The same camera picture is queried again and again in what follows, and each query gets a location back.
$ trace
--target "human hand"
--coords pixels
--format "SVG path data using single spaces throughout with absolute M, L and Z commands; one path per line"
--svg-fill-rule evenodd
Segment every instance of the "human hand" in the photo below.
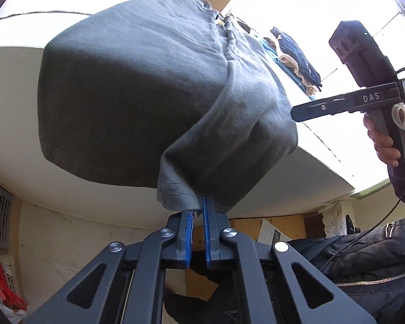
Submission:
M 403 122 L 405 113 L 400 111 L 400 120 Z M 389 135 L 381 134 L 375 130 L 375 123 L 366 115 L 363 118 L 363 124 L 367 128 L 367 135 L 374 142 L 375 151 L 378 158 L 390 167 L 399 165 L 398 159 L 400 152 L 393 147 L 393 139 Z

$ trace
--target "metal screw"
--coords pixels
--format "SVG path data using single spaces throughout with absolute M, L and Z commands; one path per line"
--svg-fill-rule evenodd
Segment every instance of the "metal screw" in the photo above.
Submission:
M 170 236 L 173 236 L 174 232 L 171 229 L 168 228 L 163 228 L 161 230 L 161 236 L 163 238 L 169 238 Z
M 108 248 L 110 249 L 110 252 L 118 252 L 121 251 L 123 249 L 124 244 L 122 244 L 121 242 L 111 242 L 108 245 Z
M 227 228 L 223 230 L 222 234 L 225 235 L 227 238 L 233 238 L 237 235 L 237 231 L 232 228 Z
M 279 241 L 275 243 L 275 249 L 279 252 L 286 252 L 288 251 L 288 244 L 286 242 L 283 241 Z

